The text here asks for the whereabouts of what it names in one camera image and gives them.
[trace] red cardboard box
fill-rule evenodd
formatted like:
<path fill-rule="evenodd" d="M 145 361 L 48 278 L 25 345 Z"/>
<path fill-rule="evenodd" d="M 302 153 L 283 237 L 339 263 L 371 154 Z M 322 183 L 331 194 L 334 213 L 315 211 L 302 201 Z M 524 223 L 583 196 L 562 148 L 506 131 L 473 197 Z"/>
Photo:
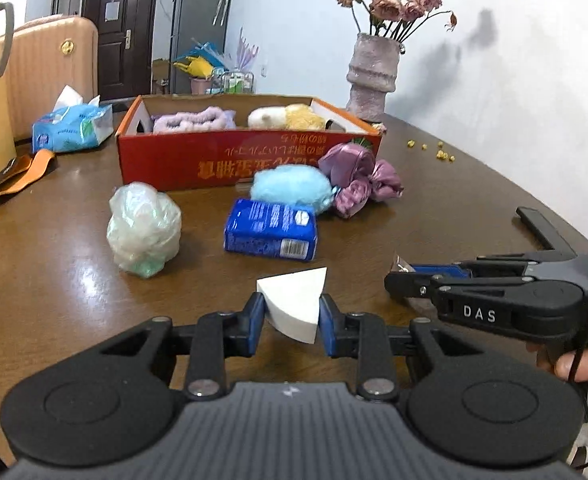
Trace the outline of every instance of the red cardboard box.
<path fill-rule="evenodd" d="M 326 118 L 324 131 L 250 130 L 256 108 L 310 105 Z M 237 130 L 189 134 L 152 134 L 151 116 L 200 112 L 208 106 L 235 110 Z M 376 155 L 381 135 L 344 110 L 312 97 L 217 94 L 138 96 L 116 132 L 123 183 L 145 182 L 161 191 L 228 186 L 280 164 L 317 165 L 329 148 L 360 142 Z"/>

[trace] purple satin scrunchie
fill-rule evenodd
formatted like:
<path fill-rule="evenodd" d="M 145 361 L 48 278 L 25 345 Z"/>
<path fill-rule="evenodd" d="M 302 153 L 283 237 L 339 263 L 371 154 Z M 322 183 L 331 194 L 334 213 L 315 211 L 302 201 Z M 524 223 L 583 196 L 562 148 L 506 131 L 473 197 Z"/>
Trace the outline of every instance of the purple satin scrunchie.
<path fill-rule="evenodd" d="M 341 188 L 334 207 L 349 218 L 359 212 L 368 199 L 386 200 L 403 194 L 401 179 L 386 160 L 376 160 L 367 148 L 354 142 L 338 144 L 318 161 L 318 168 L 331 185 Z"/>

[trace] suitcase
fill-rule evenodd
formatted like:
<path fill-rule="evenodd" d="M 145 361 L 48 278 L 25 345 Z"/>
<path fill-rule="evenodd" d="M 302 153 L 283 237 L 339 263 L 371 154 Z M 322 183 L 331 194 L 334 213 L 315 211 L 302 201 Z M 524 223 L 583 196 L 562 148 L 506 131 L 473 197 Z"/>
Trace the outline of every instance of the suitcase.
<path fill-rule="evenodd" d="M 14 140 L 31 137 L 65 85 L 88 102 L 98 93 L 98 30 L 79 16 L 46 16 L 16 29 L 5 72 Z"/>

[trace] brown wooden table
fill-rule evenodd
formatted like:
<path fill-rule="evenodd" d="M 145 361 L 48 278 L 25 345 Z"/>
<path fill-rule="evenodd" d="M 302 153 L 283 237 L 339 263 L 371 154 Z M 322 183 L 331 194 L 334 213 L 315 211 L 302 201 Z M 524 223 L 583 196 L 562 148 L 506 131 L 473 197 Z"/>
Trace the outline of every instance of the brown wooden table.
<path fill-rule="evenodd" d="M 223 187 L 172 192 L 183 211 L 180 253 L 150 280 L 124 274 L 105 237 L 108 201 L 122 183 L 114 140 L 60 156 L 56 171 L 0 206 L 0 402 L 21 378 L 132 325 L 161 314 L 187 324 L 209 311 L 238 310 L 256 279 L 292 270 L 327 266 L 325 290 L 344 311 L 407 323 L 414 311 L 383 288 L 394 252 L 409 262 L 447 263 L 531 250 L 532 237 L 514 219 L 519 205 L 540 208 L 576 250 L 588 250 L 581 235 L 482 163 L 452 148 L 455 162 L 437 160 L 436 139 L 400 120 L 386 123 L 380 156 L 397 168 L 404 196 L 369 204 L 349 221 L 323 216 L 309 264 L 225 253 L 223 225 L 239 194 Z M 528 358 L 520 342 L 472 336 Z M 174 384 L 185 367 L 183 360 Z M 227 370 L 230 381 L 351 382 L 355 362 L 329 360 L 320 342 L 299 344 L 266 324 L 256 357 L 229 359 Z M 1 430 L 0 454 L 12 462 Z"/>

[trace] gray refrigerator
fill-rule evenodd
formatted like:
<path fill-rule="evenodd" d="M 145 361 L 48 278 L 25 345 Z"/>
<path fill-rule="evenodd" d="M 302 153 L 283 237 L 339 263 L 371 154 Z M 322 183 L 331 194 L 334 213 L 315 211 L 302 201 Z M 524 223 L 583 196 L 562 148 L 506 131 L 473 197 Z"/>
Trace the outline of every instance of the gray refrigerator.
<path fill-rule="evenodd" d="M 225 3 L 220 10 L 222 14 Z M 227 16 L 218 17 L 216 25 L 212 25 L 216 15 L 218 0 L 174 0 L 173 18 L 171 21 L 171 61 L 189 52 L 194 46 L 194 40 L 199 43 L 210 41 L 222 54 L 225 48 L 225 34 L 227 32 Z M 170 93 L 191 94 L 191 80 L 189 75 L 170 68 Z"/>

